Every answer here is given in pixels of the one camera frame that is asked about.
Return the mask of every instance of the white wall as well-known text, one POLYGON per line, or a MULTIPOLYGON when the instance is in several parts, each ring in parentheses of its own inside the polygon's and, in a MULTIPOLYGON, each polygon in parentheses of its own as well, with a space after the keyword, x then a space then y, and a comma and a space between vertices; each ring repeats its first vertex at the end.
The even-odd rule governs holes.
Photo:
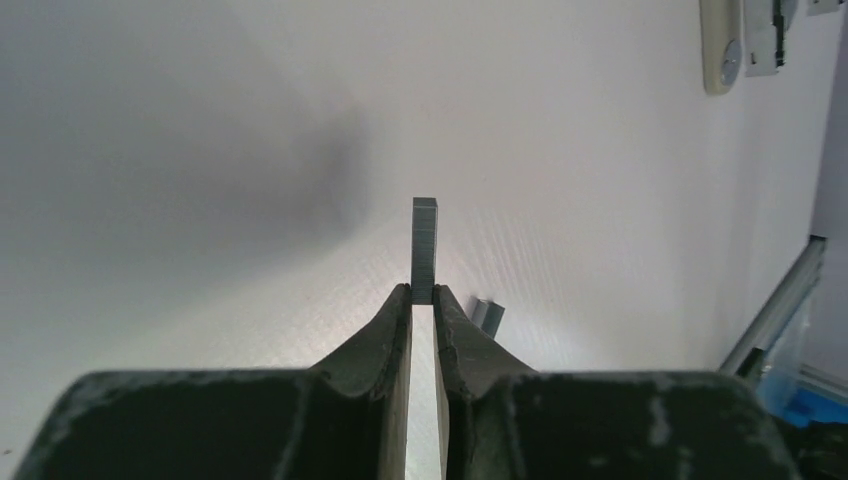
POLYGON ((806 362, 848 380, 848 35, 843 32, 812 232, 828 237, 806 362))
POLYGON ((321 358, 408 278, 415 195, 530 365, 716 367, 806 242, 841 25, 711 98, 696 1, 6 2, 0 477, 85 371, 321 358))

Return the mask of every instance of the wall-mounted device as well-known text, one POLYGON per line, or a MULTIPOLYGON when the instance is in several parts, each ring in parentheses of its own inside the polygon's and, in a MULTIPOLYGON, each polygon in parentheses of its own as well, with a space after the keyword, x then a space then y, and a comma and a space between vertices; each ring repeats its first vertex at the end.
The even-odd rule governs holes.
POLYGON ((730 91, 742 65, 740 0, 701 0, 704 88, 711 95, 730 91))
POLYGON ((745 0, 745 75, 776 75, 786 62, 786 32, 797 0, 745 0))

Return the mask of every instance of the small metal block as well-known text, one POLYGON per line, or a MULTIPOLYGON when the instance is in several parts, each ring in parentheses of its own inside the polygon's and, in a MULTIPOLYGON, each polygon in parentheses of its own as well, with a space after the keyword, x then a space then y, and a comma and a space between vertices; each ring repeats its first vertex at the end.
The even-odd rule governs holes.
POLYGON ((471 314, 471 323, 480 327, 486 335, 495 338, 498 327, 501 325, 505 309, 495 302, 477 300, 474 313, 471 314))
POLYGON ((436 227, 439 206, 435 198, 412 200, 412 303, 433 304, 436 284, 436 227))

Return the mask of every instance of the white surface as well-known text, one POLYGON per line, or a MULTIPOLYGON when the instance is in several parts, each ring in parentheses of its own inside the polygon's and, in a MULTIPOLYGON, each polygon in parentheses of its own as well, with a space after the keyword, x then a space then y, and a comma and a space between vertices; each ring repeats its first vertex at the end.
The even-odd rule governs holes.
POLYGON ((12 3, 0 476, 85 371, 321 358, 407 279, 415 195, 530 365, 716 367, 805 243, 842 24, 709 98, 694 1, 12 3))
POLYGON ((828 238, 806 363, 848 381, 848 35, 843 32, 813 216, 828 238))

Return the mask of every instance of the metal block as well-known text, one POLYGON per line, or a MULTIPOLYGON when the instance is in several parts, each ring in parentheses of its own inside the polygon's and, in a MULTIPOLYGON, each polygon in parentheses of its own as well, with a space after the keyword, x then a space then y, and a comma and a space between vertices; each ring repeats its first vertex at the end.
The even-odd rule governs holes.
POLYGON ((412 303, 433 304, 436 284, 436 228, 439 206, 435 198, 412 200, 412 303))
POLYGON ((480 327, 480 330, 486 335, 495 338, 498 333, 498 327, 501 325, 504 308, 495 302, 487 302, 485 300, 477 300, 474 306, 474 313, 471 314, 471 323, 480 327))

